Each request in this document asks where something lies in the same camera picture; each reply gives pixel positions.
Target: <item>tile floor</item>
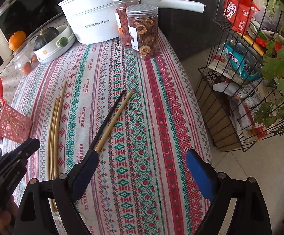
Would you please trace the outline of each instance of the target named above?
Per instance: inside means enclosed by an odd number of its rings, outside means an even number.
[[[200,74],[199,67],[204,67],[210,49],[182,61],[192,87],[195,88]],[[241,150],[220,152],[210,141],[212,165],[217,172],[223,171],[231,178],[246,180],[255,177],[262,190],[273,234],[277,234],[284,219],[284,135],[275,136],[255,144],[247,152]],[[235,199],[232,199],[227,216],[220,230],[226,234],[229,227]]]

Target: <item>jar of red dried food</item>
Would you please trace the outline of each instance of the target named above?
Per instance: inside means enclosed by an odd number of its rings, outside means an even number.
[[[126,8],[138,4],[140,0],[113,0],[115,5],[115,16],[120,34],[121,45],[125,48],[131,48],[130,34],[128,28],[128,20]]]
[[[137,4],[126,9],[132,48],[140,58],[152,58],[158,51],[157,6]]]

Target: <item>white handle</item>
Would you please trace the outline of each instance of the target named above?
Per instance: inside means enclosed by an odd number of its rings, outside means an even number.
[[[159,8],[179,9],[203,13],[205,5],[188,0],[141,0],[141,4],[155,5]]]

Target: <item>table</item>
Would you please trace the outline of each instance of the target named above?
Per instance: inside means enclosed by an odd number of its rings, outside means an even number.
[[[83,45],[39,64],[20,81],[12,106],[33,120],[41,148],[30,157],[16,189],[46,180],[47,134],[52,105],[67,89],[59,130],[59,173],[80,162],[123,89],[135,93],[99,155],[99,165],[76,208],[92,234],[193,234],[209,203],[185,164],[194,148],[210,162],[203,119],[187,75],[162,32],[156,58],[140,60],[118,38]],[[5,151],[19,144],[4,140]],[[59,232],[63,226],[56,221]]]

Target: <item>red spoon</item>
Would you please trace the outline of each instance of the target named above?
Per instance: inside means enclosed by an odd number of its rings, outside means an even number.
[[[3,99],[3,83],[2,83],[2,79],[0,77],[0,99],[2,101],[2,105],[5,105],[5,100]]]

